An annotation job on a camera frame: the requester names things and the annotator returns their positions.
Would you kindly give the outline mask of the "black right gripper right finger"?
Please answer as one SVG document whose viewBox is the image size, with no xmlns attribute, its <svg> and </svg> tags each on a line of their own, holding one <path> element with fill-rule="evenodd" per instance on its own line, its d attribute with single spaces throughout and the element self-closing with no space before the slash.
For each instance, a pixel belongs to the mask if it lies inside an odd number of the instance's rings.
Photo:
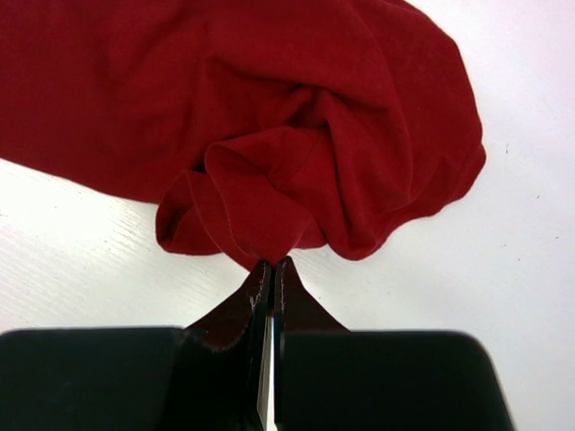
<svg viewBox="0 0 575 431">
<path fill-rule="evenodd" d="M 274 281 L 280 430 L 510 430 L 491 358 L 452 330 L 349 330 L 305 289 L 291 258 Z"/>
</svg>

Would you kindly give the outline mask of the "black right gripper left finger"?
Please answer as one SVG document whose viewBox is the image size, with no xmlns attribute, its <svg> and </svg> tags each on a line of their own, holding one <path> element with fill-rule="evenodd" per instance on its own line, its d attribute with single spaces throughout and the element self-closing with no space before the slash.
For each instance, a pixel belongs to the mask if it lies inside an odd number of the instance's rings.
<svg viewBox="0 0 575 431">
<path fill-rule="evenodd" d="M 13 330 L 1 337 L 4 430 L 262 430 L 272 269 L 185 328 Z"/>
</svg>

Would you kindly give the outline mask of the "dark red t shirt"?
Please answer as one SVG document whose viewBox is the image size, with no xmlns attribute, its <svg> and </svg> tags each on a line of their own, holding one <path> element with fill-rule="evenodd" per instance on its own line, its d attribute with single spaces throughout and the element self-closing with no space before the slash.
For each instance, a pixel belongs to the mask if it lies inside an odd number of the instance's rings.
<svg viewBox="0 0 575 431">
<path fill-rule="evenodd" d="M 404 1 L 4 1 L 1 155 L 246 268 L 364 259 L 486 160 L 457 45 Z"/>
</svg>

